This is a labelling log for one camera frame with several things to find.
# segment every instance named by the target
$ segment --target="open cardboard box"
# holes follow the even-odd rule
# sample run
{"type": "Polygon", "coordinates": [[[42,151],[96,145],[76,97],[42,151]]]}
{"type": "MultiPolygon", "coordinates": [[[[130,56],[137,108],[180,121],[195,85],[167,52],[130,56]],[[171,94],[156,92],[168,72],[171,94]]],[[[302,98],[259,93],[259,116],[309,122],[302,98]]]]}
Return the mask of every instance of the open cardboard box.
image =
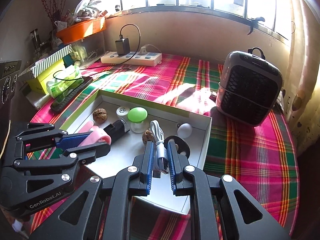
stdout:
{"type": "MultiPolygon", "coordinates": [[[[164,132],[164,138],[177,134],[177,123],[189,123],[192,134],[185,141],[190,147],[190,165],[203,169],[207,155],[211,130],[211,118],[159,103],[125,96],[113,92],[98,90],[88,98],[62,125],[61,129],[69,134],[76,133],[88,121],[93,121],[92,113],[97,108],[104,108],[108,119],[99,127],[105,128],[118,120],[116,110],[119,106],[130,109],[141,106],[148,111],[147,121],[157,120],[164,132]]],[[[116,175],[120,170],[132,165],[134,157],[143,154],[145,145],[142,134],[127,132],[111,146],[108,155],[98,158],[87,167],[102,178],[116,175]]],[[[187,214],[190,209],[189,197],[173,195],[170,175],[161,174],[161,178],[152,178],[150,195],[139,197],[153,205],[172,212],[187,214]]]]}

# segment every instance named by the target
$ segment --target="window frame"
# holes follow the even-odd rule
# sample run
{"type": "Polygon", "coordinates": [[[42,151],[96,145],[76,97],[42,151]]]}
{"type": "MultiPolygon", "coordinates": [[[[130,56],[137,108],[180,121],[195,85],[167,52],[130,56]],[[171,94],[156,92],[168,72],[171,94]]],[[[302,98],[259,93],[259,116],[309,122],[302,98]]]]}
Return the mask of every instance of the window frame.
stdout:
{"type": "MultiPolygon", "coordinates": [[[[231,12],[223,12],[218,11],[214,9],[214,0],[211,0],[210,8],[201,8],[201,7],[195,7],[195,6],[186,6],[186,5],[179,5],[179,0],[176,0],[176,5],[161,5],[161,6],[149,6],[148,0],[146,0],[146,6],[141,8],[133,8],[129,10],[122,10],[122,0],[120,0],[120,8],[121,11],[116,12],[115,14],[112,14],[109,18],[117,17],[120,15],[127,15],[127,14],[134,14],[134,13],[141,13],[141,12],[161,12],[161,11],[179,11],[179,12],[193,12],[193,13],[201,13],[201,14],[208,14],[213,15],[217,17],[222,17],[225,19],[229,19],[235,22],[239,22],[242,24],[245,24],[247,26],[251,26],[251,20],[247,19],[247,11],[248,11],[248,0],[244,0],[244,16],[238,16],[231,12]]],[[[289,40],[282,36],[281,34],[275,32],[276,27],[276,14],[275,13],[275,19],[274,24],[272,26],[272,29],[269,29],[263,25],[258,24],[258,26],[255,27],[255,29],[258,29],[273,38],[281,41],[282,43],[286,45],[289,44],[289,40]]]]}

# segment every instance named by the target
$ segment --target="power adapter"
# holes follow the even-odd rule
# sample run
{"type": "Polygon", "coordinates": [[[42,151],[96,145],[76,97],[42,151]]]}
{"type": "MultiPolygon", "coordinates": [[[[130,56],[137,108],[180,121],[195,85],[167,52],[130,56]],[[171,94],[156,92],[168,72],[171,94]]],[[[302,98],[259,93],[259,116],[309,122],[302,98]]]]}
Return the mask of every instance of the power adapter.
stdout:
{"type": "Polygon", "coordinates": [[[119,56],[124,56],[130,53],[129,39],[123,38],[120,34],[120,39],[116,41],[116,49],[119,56]]]}

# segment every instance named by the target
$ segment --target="walnut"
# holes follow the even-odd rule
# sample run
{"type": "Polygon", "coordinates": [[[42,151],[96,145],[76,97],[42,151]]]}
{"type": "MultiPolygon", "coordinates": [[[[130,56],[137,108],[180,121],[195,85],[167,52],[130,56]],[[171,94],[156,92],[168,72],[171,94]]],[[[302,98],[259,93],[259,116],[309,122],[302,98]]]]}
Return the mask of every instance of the walnut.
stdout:
{"type": "Polygon", "coordinates": [[[145,130],[145,132],[142,134],[142,141],[143,144],[147,144],[148,141],[156,142],[150,129],[145,130]]]}
{"type": "Polygon", "coordinates": [[[99,108],[95,110],[92,116],[93,116],[93,120],[99,124],[105,122],[105,120],[107,120],[108,118],[107,111],[103,108],[99,108]]]}

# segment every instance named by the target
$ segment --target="bed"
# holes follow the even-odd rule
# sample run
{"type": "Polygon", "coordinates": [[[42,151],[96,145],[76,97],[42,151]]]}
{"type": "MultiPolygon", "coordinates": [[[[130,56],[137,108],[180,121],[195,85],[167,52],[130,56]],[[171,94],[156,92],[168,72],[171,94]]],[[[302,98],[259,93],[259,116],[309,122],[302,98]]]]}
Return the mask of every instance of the bed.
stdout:
{"type": "MultiPolygon", "coordinates": [[[[189,57],[163,54],[156,67],[109,70],[112,66],[94,63],[83,73],[94,74],[86,88],[59,115],[50,111],[50,100],[32,122],[54,123],[60,127],[97,89],[187,109],[212,117],[210,142],[204,171],[213,176],[236,178],[270,214],[292,233],[299,206],[299,172],[295,148],[280,107],[275,105],[262,125],[250,128],[220,114],[209,99],[217,91],[223,65],[189,57]]],[[[30,159],[55,158],[55,149],[31,153],[30,159]]],[[[82,169],[77,183],[90,174],[82,169]]],[[[35,214],[35,230],[61,203],[35,214]]],[[[190,215],[161,210],[138,199],[132,208],[131,238],[138,240],[190,239],[190,215]]]]}

